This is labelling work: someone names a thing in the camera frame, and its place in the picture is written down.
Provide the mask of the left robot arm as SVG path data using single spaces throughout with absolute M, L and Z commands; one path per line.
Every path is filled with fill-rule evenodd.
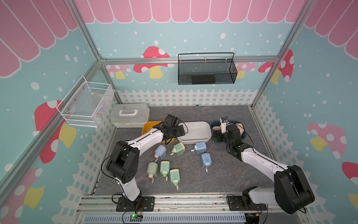
M 116 180 L 122 190 L 122 199 L 132 207 L 140 204 L 142 194 L 135 175 L 140 156 L 152 146 L 186 135 L 185 123 L 173 115 L 155 125 L 149 132 L 130 141 L 118 141 L 113 152 L 105 158 L 107 177 Z

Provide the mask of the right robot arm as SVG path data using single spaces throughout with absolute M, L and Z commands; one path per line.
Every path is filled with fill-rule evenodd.
M 239 124 L 212 127 L 213 138 L 225 143 L 229 154 L 259 170 L 274 184 L 272 188 L 248 188 L 242 197 L 248 203 L 279 206 L 288 214 L 305 212 L 305 207 L 315 201 L 315 196 L 301 167 L 287 166 L 261 154 L 243 142 L 244 132 Z

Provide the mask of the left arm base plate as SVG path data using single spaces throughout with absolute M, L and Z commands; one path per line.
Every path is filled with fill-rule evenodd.
M 154 210 L 155 197 L 139 196 L 135 201 L 130 201 L 124 197 L 120 197 L 117 202 L 116 212 L 134 211 L 143 212 Z

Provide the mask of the yellow storage box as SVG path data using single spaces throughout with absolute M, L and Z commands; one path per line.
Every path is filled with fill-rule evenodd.
M 159 124 L 161 121 L 149 121 L 146 122 L 142 128 L 142 135 L 148 133 L 154 126 Z

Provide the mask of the white storage box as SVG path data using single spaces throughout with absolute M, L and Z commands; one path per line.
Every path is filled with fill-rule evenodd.
M 185 135 L 179 137 L 178 140 L 184 145 L 207 143 L 212 138 L 211 127 L 205 121 L 182 122 L 179 125 L 183 125 Z

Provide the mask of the teal storage box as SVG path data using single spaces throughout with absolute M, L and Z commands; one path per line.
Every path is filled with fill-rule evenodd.
M 236 124 L 240 130 L 241 139 L 245 139 L 247 134 L 244 130 L 244 125 L 239 121 L 230 121 L 229 124 Z M 215 142 L 223 142 L 223 136 L 221 131 L 221 123 L 219 121 L 215 121 L 211 124 L 212 138 Z

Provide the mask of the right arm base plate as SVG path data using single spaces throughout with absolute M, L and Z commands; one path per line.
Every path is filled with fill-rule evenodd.
M 233 194 L 228 194 L 226 196 L 226 201 L 230 211 L 253 211 L 261 213 L 267 210 L 267 206 L 265 204 L 256 204 L 249 199 L 248 196 L 235 196 Z

